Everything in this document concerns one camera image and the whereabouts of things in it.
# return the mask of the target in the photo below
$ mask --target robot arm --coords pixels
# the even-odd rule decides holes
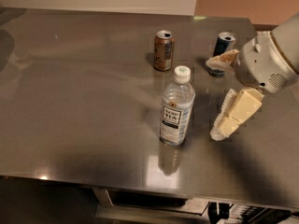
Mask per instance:
[[[212,69],[235,73],[243,84],[230,90],[211,136],[229,137],[262,105],[264,93],[275,93],[295,83],[299,74],[299,13],[272,32],[259,33],[240,50],[231,50],[206,62]]]

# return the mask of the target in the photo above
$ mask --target gold can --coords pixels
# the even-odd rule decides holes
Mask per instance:
[[[154,67],[159,71],[167,71],[172,67],[175,38],[172,32],[159,31],[155,37],[155,63]]]

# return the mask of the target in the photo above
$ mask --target dark blue can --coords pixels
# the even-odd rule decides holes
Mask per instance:
[[[230,32],[223,32],[218,35],[216,46],[214,48],[214,56],[219,56],[223,54],[225,51],[228,51],[233,48],[235,44],[235,34]],[[208,68],[208,73],[213,77],[223,77],[224,71],[213,70]]]

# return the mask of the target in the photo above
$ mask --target gray tabletop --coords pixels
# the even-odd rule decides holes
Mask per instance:
[[[299,208],[298,84],[266,96],[231,138],[209,136],[241,86],[203,65],[218,33],[235,33],[237,49],[253,38],[249,20],[9,9],[0,24],[0,175]],[[162,29],[196,92],[180,147],[159,140]]]

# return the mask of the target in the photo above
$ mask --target bottle label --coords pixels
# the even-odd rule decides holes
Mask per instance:
[[[186,135],[192,105],[184,109],[176,109],[162,105],[161,137],[178,143]]]

